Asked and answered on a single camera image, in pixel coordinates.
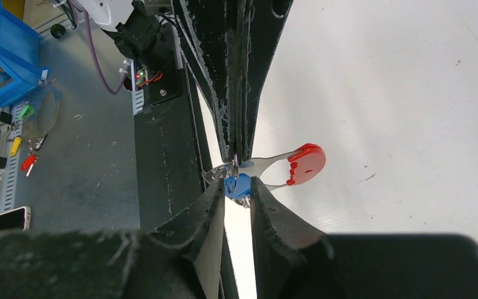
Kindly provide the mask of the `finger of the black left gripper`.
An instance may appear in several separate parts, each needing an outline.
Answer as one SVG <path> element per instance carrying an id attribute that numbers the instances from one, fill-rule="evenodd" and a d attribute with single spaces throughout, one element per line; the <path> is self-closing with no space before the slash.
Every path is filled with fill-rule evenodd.
<path id="1" fill-rule="evenodd" d="M 241 161 L 251 158 L 261 91 L 292 1 L 247 1 L 248 31 L 241 100 Z"/>
<path id="2" fill-rule="evenodd" d="M 173 1 L 182 51 L 212 112 L 222 161 L 237 148 L 236 37 L 243 1 Z"/>

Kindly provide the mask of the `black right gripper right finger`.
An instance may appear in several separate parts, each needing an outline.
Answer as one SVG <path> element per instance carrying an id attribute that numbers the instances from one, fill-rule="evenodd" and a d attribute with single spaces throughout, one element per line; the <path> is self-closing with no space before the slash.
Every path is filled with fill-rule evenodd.
<path id="1" fill-rule="evenodd" d="M 478 298 L 478 244 L 458 234 L 327 234 L 251 182 L 259 298 Z"/>

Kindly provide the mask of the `blue key tag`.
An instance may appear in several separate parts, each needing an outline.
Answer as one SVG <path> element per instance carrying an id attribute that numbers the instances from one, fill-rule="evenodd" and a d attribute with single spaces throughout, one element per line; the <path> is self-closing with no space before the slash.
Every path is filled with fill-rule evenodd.
<path id="1" fill-rule="evenodd" d="M 245 171 L 253 166 L 252 161 L 246 161 L 239 166 L 238 177 L 229 176 L 224 180 L 225 195 L 230 199 L 243 199 L 250 194 L 251 176 Z"/>

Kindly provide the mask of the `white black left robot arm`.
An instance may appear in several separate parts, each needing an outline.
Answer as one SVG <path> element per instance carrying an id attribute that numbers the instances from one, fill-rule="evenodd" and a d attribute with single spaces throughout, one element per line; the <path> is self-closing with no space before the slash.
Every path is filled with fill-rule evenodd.
<path id="1" fill-rule="evenodd" d="M 79 1 L 120 53 L 150 69 L 168 55 L 158 51 L 159 21 L 144 1 Z M 169 1 L 180 51 L 210 111 L 224 162 L 253 152 L 261 91 L 291 1 Z"/>

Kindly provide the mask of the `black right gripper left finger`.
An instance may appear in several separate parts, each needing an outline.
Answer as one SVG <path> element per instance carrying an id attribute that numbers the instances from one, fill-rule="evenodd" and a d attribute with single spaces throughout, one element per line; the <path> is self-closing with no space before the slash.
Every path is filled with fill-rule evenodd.
<path id="1" fill-rule="evenodd" d="M 0 232 L 0 298 L 217 298 L 223 183 L 152 232 Z"/>

